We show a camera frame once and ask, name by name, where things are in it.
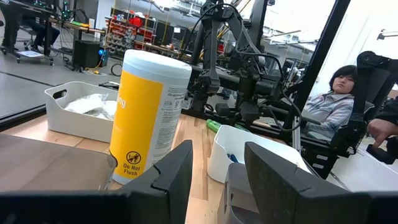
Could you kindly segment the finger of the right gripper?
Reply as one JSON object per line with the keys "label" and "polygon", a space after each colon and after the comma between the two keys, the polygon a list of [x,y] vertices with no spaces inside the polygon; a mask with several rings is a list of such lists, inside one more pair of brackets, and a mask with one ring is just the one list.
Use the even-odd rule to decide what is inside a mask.
{"label": "finger of the right gripper", "polygon": [[245,121],[255,121],[261,116],[261,111],[258,105],[251,101],[243,101],[239,105],[239,111],[242,119]]}
{"label": "finger of the right gripper", "polygon": [[220,117],[229,117],[231,115],[230,107],[226,103],[217,103],[215,111]]}

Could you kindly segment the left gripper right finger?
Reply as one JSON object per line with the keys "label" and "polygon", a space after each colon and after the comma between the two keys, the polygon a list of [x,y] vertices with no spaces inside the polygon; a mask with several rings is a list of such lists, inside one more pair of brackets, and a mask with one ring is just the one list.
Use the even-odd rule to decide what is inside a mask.
{"label": "left gripper right finger", "polygon": [[244,160],[265,224],[398,224],[398,191],[347,191],[254,142]]}

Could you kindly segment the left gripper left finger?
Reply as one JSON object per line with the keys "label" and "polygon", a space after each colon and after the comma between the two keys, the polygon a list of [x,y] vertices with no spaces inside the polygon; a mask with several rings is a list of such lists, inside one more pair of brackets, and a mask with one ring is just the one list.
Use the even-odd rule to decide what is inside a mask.
{"label": "left gripper left finger", "polygon": [[184,140],[117,190],[0,193],[0,224],[184,224],[192,167]]}

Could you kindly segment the white plastic bin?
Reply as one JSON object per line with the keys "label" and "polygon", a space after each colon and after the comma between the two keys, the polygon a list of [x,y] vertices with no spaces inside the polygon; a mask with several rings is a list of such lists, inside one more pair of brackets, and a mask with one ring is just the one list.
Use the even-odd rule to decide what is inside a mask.
{"label": "white plastic bin", "polygon": [[228,167],[233,163],[228,155],[234,155],[239,163],[244,164],[244,145],[248,141],[254,142],[274,154],[283,157],[311,174],[296,149],[232,126],[221,125],[215,136],[211,150],[208,175],[217,182],[225,183]]}
{"label": "white plastic bin", "polygon": [[66,105],[80,97],[104,94],[115,100],[118,92],[84,82],[68,82],[44,91],[48,127],[52,131],[71,134],[97,141],[110,142],[113,122],[65,109]]}

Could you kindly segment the white sachet packet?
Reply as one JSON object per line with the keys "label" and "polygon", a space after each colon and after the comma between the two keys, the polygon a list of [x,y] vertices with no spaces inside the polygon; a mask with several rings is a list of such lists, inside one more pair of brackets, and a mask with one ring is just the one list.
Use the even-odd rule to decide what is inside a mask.
{"label": "white sachet packet", "polygon": [[72,111],[74,113],[85,114],[91,110],[102,107],[107,97],[108,94],[99,94],[99,93],[82,96],[68,103],[66,107],[64,107],[64,109],[67,111]]}
{"label": "white sachet packet", "polygon": [[113,100],[106,100],[103,102],[103,105],[99,108],[95,108],[93,112],[93,116],[97,118],[107,119],[110,121],[114,120],[114,115],[116,113],[117,102]]}

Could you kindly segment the smoky grey plastic bin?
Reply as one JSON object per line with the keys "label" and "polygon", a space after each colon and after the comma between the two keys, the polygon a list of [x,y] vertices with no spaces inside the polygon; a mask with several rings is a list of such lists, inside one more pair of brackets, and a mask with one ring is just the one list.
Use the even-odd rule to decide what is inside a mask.
{"label": "smoky grey plastic bin", "polygon": [[217,224],[262,224],[243,164],[232,163],[228,167]]}
{"label": "smoky grey plastic bin", "polygon": [[0,134],[0,192],[103,190],[115,167],[103,152]]}

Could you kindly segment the person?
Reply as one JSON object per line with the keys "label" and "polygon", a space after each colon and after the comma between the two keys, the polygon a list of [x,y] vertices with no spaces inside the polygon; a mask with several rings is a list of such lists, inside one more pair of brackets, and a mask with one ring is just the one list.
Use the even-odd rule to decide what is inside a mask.
{"label": "person", "polygon": [[314,132],[332,138],[346,125],[354,106],[354,86],[358,79],[355,65],[339,68],[331,77],[330,90],[308,99],[304,109],[320,123],[307,123],[303,133]]}
{"label": "person", "polygon": [[[36,38],[34,40],[34,44],[31,49],[33,51],[39,52],[38,46],[44,46],[44,38],[46,36],[45,25],[39,22],[36,22],[36,18],[32,16],[23,15],[21,24],[23,26],[30,27],[35,33]],[[60,35],[60,31],[52,26],[50,26],[51,36],[50,36],[50,45],[53,45]]]}

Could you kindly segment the white wipes canister yellow label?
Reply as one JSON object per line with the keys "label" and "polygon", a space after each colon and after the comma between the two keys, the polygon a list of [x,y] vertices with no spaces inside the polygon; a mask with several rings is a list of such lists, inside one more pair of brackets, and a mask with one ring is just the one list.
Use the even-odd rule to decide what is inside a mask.
{"label": "white wipes canister yellow label", "polygon": [[127,184],[170,152],[191,74],[174,58],[125,52],[109,146],[115,182]]}

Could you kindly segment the black office chair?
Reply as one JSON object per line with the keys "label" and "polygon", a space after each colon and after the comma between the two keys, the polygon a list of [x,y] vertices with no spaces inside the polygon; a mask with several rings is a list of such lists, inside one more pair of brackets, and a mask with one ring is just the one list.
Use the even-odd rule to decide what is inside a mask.
{"label": "black office chair", "polygon": [[381,109],[398,78],[398,59],[362,52],[357,58],[358,81],[354,86],[354,103],[348,124],[332,139],[306,134],[301,137],[303,158],[321,178],[326,179],[339,157],[356,154],[366,134],[368,122]]}

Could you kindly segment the red parts shelf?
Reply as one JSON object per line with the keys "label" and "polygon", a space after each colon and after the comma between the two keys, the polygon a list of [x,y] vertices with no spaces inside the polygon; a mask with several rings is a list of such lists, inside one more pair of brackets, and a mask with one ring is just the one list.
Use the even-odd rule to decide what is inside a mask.
{"label": "red parts shelf", "polygon": [[107,25],[106,48],[111,57],[121,58],[128,49],[145,50],[156,37],[157,21],[132,16],[128,21],[105,17]]}

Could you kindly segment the black computer tower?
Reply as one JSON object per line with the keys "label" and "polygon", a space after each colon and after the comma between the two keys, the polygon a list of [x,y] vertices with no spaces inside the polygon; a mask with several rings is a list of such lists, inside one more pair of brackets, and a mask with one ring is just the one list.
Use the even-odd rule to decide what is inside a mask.
{"label": "black computer tower", "polygon": [[99,60],[100,43],[76,40],[73,47],[73,63],[82,68],[94,68]]}

